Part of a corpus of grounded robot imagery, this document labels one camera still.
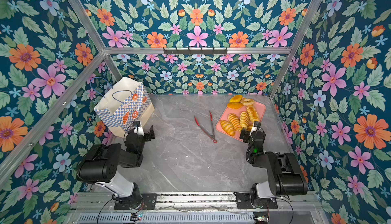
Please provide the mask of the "pink plastic tray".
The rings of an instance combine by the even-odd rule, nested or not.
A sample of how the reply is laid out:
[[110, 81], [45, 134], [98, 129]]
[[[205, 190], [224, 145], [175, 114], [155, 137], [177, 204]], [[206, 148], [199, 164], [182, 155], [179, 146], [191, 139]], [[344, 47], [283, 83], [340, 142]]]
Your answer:
[[[255, 102], [255, 103], [253, 104], [253, 106], [256, 108], [256, 110], [257, 110], [257, 112], [258, 112], [258, 115], [259, 115], [259, 117], [260, 117], [260, 121], [262, 121], [263, 116], [264, 116], [264, 114], [265, 114], [265, 112], [266, 112], [266, 105], [261, 104], [261, 103], [258, 103], [258, 102]], [[222, 113], [220, 119], [219, 119], [218, 122], [217, 122], [217, 125], [216, 125], [215, 129], [216, 129], [218, 132], [221, 132], [221, 133], [223, 133], [223, 134], [225, 134], [225, 135], [227, 135], [227, 136], [230, 136], [230, 135], [226, 134], [226, 133], [223, 131], [223, 129], [222, 129], [221, 125], [220, 125], [220, 120], [229, 121], [229, 120], [228, 120], [228, 115], [229, 115], [230, 113], [233, 113], [233, 114], [237, 115], [238, 118], [239, 118], [241, 112], [246, 112], [246, 107], [247, 107], [247, 106], [243, 106], [243, 107], [242, 107], [241, 109], [239, 109], [239, 110], [232, 110], [232, 109], [227, 108], [227, 106], [226, 106], [224, 112]], [[239, 139], [240, 133], [241, 133], [241, 131], [235, 131], [235, 136], [233, 136], [233, 137], [230, 136], [230, 137], [231, 137], [231, 138], [234, 138], [234, 139], [236, 139], [236, 140], [240, 140], [240, 139]]]

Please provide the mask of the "striped long bread middle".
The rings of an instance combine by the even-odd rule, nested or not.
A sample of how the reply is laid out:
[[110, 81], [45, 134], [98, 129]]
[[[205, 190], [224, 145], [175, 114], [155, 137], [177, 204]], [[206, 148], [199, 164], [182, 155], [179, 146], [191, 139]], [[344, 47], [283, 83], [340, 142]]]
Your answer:
[[250, 125], [250, 119], [247, 112], [241, 112], [239, 117], [239, 123], [242, 129], [247, 130]]

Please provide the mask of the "glazed ring donut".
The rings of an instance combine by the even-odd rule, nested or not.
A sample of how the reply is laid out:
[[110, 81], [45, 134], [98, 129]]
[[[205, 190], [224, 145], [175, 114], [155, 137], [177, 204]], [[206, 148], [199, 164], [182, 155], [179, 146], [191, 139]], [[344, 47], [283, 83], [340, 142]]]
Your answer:
[[241, 101], [240, 101], [241, 104], [243, 104], [244, 106], [252, 106], [255, 101], [251, 98], [243, 98]]

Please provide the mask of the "striped long bread left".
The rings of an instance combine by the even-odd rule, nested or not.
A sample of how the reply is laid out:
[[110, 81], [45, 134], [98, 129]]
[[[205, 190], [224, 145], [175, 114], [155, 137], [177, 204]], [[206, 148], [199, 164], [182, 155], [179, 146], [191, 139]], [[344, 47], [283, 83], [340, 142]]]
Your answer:
[[228, 115], [228, 120], [232, 124], [235, 131], [242, 131], [242, 126], [240, 124], [240, 120], [237, 115], [230, 113]]

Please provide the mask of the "orange yellow bun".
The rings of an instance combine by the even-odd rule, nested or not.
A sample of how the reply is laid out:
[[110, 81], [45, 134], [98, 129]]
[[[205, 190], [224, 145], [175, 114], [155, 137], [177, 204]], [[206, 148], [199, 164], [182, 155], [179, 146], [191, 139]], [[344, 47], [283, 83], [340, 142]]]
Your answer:
[[240, 102], [233, 102], [233, 103], [228, 103], [227, 108], [232, 109], [232, 110], [239, 110], [243, 107], [243, 104]]

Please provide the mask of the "blue checkered paper bag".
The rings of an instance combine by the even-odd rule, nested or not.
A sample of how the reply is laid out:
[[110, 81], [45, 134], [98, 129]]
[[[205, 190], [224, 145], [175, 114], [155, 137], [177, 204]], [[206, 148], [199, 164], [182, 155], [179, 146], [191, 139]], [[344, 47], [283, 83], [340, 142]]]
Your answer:
[[95, 113], [114, 136], [122, 137], [139, 121], [146, 124], [155, 108], [143, 83], [122, 77], [94, 107]]

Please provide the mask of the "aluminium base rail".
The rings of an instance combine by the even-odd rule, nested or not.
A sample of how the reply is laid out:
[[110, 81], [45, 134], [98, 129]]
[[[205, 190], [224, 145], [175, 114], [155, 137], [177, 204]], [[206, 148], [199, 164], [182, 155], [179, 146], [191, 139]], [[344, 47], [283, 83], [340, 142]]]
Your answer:
[[153, 210], [115, 210], [108, 192], [79, 195], [67, 224], [329, 224], [313, 191], [305, 196], [277, 197], [275, 208], [237, 207], [234, 191], [151, 192]]

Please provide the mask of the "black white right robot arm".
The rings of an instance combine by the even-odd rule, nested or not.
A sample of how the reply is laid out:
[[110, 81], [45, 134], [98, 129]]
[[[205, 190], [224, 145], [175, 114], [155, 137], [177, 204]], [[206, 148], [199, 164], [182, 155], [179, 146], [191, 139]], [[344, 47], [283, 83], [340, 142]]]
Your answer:
[[265, 151], [263, 144], [266, 133], [263, 129], [242, 130], [239, 136], [248, 144], [245, 158], [255, 168], [266, 170], [267, 180], [255, 183], [246, 200], [252, 207], [275, 208], [276, 197], [304, 196], [308, 184], [293, 153]]

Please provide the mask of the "braided bread roll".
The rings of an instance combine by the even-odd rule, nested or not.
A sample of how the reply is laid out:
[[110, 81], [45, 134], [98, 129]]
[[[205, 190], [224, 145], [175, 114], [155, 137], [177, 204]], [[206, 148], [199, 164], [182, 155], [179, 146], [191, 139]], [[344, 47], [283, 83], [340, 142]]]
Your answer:
[[254, 123], [256, 121], [260, 121], [260, 117], [258, 115], [258, 112], [256, 108], [253, 105], [246, 107], [246, 112], [248, 114], [249, 120]]

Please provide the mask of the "round yellow bun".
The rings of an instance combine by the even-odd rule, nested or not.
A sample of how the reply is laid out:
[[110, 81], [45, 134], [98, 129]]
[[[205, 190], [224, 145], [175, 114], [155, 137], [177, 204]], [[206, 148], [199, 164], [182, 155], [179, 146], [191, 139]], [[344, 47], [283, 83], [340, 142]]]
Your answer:
[[235, 95], [230, 100], [229, 103], [239, 103], [242, 100], [242, 95]]

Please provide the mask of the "striped long bread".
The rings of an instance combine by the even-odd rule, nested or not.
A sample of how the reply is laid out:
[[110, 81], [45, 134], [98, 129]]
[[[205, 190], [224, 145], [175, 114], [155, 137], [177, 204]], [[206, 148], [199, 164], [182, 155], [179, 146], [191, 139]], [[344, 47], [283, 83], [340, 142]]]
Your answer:
[[232, 124], [235, 131], [242, 131], [242, 126], [240, 124], [240, 120], [237, 115], [230, 113], [228, 115], [228, 120]]
[[250, 125], [250, 119], [247, 112], [241, 112], [239, 117], [239, 123], [242, 129], [247, 130]]

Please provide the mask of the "black wall hook rail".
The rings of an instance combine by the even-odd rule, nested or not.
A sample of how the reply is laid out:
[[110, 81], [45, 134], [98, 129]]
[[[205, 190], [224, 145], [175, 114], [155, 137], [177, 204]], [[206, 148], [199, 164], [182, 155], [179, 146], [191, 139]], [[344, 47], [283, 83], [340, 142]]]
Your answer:
[[226, 55], [227, 48], [163, 48], [165, 55]]

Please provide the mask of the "golden croissant bread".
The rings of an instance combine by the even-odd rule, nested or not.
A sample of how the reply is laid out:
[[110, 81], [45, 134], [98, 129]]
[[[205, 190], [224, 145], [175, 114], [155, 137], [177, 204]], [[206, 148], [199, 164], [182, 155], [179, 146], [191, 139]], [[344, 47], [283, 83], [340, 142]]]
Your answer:
[[220, 125], [226, 134], [228, 134], [232, 137], [235, 136], [235, 129], [229, 121], [220, 120]]

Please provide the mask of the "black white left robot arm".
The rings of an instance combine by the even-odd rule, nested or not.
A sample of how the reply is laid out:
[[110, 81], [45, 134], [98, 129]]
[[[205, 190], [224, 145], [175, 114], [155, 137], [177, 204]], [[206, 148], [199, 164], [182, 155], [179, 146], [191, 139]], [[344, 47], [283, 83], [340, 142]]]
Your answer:
[[126, 150], [121, 148], [121, 144], [91, 147], [76, 168], [77, 179], [109, 190], [115, 201], [115, 210], [155, 209], [157, 194], [141, 194], [136, 183], [118, 172], [118, 167], [140, 167], [144, 159], [145, 143], [154, 138], [153, 127], [148, 132], [143, 132], [142, 127], [134, 126], [125, 135]]

